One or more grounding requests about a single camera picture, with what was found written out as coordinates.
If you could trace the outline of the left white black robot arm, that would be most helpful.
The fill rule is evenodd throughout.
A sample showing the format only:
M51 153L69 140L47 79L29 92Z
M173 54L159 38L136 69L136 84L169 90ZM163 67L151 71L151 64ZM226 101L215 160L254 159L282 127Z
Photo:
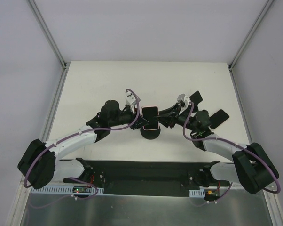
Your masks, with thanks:
M147 124L148 121L142 117L137 103L127 104L121 110L117 101L107 101L95 117L73 134L53 141L31 141L17 166L24 175L24 186L43 188L59 172L62 173L64 182L79 182L91 186L91 166L81 158L70 162L63 162L61 159L81 147L106 138L112 131L127 128L135 130Z

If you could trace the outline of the pink case smartphone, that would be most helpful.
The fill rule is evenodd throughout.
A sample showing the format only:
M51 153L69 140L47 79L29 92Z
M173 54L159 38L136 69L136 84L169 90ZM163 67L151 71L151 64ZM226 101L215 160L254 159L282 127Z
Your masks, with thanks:
M144 130L147 131L159 129L159 123L156 119L158 113L159 111L157 106L147 106L142 108L142 116L148 121L148 124L143 127Z

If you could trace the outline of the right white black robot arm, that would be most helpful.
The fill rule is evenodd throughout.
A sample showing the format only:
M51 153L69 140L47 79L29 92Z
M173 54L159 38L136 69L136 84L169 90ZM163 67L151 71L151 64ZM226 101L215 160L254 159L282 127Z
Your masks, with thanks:
M215 153L229 162L215 161L204 168L204 186L213 186L219 180L239 183L251 194L264 190L278 194L281 191L279 173L263 147L258 143L238 144L221 138L213 129L229 118L223 110L210 116L193 104L183 112L180 104L160 111L155 119L167 128L182 126L183 136L206 152Z

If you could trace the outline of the round base black phone stand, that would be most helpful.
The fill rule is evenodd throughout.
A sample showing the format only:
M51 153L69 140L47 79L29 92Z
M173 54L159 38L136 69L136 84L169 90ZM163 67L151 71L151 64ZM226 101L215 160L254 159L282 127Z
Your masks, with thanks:
M140 129L140 133L143 138L147 140L154 140L159 137L161 133L161 128L155 129L155 130L145 130L144 127Z

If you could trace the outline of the folding black phone stand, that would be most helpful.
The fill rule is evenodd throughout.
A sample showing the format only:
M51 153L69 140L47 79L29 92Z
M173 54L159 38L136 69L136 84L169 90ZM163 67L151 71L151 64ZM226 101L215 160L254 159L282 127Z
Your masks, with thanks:
M190 110L192 107L192 103L194 104L193 107L193 113L197 112L199 110L198 105L203 101L203 98L200 94L199 91L196 91L195 93L193 93L190 97L189 97L189 106L188 109Z

